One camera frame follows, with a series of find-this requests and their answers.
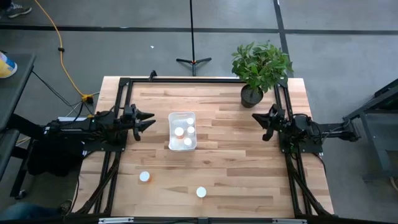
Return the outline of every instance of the black cloth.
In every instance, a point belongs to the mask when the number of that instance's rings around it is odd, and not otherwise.
[[[7,9],[11,5],[11,0],[0,0],[0,9]]]
[[[27,170],[31,175],[49,172],[65,177],[83,161],[83,149],[84,144],[79,141],[36,141],[27,162]]]

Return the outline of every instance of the concrete floor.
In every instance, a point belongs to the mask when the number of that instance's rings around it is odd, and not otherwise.
[[[0,23],[49,25],[32,1],[33,12]],[[189,27],[186,0],[40,0],[58,25],[121,27]],[[397,30],[395,0],[280,0],[286,29]],[[195,27],[276,29],[272,0],[194,1]],[[190,76],[190,68],[175,58],[191,57],[186,32],[62,32],[65,65],[85,93],[97,92],[105,75]],[[196,58],[212,57],[201,65],[198,76],[233,76],[231,52],[252,41],[280,46],[278,34],[196,33]],[[398,75],[396,35],[287,35],[295,70],[304,78],[315,121],[340,122]],[[37,55],[35,71],[67,100],[78,95],[59,65],[58,39],[52,31],[0,30],[0,49]],[[17,113],[36,123],[67,114],[69,108],[31,77]],[[398,222],[398,192],[388,180],[364,183],[361,176],[377,169],[366,138],[356,143],[329,139],[325,164],[335,213],[341,217]],[[17,160],[7,169],[12,180]],[[40,175],[26,181],[25,199],[54,207],[71,198],[78,172],[66,178]],[[7,195],[10,184],[0,183],[0,209],[14,203]]]

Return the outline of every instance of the butcher block tabletop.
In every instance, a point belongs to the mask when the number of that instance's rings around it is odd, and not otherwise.
[[[104,77],[97,111],[114,106],[119,78]],[[112,216],[294,217],[285,157],[277,134],[269,142],[262,141],[266,130],[251,116],[268,112],[275,103],[274,91],[269,90],[258,105],[247,109],[241,106],[243,85],[134,83],[131,103],[143,112],[154,113],[156,123],[140,133],[139,142],[129,131]],[[293,113],[311,116],[303,79],[290,78],[288,85]],[[198,145],[194,151],[173,152],[168,147],[168,115],[177,111],[195,113]],[[74,210],[98,186],[103,158],[103,152],[94,152],[83,161]],[[302,160],[308,187],[333,213],[322,163],[313,154],[302,154]],[[139,180],[145,170],[152,177],[148,183]],[[206,197],[197,197],[199,186],[206,188]],[[304,211],[300,190],[298,199]]]

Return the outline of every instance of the transparent bin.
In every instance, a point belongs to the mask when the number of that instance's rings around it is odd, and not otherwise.
[[[192,151],[195,150],[197,146],[197,132],[195,126],[195,114],[193,112],[176,112],[169,114],[169,125],[170,125],[170,143],[169,149],[173,151]],[[188,133],[188,128],[195,128],[194,133]],[[175,130],[177,128],[183,129],[183,134],[181,136],[177,136]]]

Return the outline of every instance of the shoe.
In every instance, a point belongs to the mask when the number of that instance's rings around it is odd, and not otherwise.
[[[68,200],[62,202],[58,206],[57,211],[61,215],[67,215],[68,212],[70,211],[71,207],[72,207],[72,200],[68,199]]]
[[[6,15],[8,18],[12,19],[20,15],[26,15],[30,13],[32,10],[31,7],[24,8],[20,4],[11,3],[11,6],[6,9]]]

